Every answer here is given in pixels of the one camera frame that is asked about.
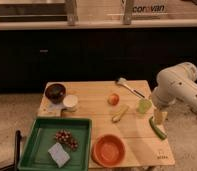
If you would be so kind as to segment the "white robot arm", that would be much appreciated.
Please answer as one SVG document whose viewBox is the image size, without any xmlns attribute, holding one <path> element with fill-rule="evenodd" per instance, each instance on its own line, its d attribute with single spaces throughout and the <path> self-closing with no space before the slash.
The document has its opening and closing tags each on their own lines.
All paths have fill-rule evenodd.
<svg viewBox="0 0 197 171">
<path fill-rule="evenodd" d="M 157 86 L 151 93 L 154 106 L 163 110 L 179 99 L 197 112 L 196 80 L 197 67 L 191 62 L 162 69 L 156 76 Z"/>
</svg>

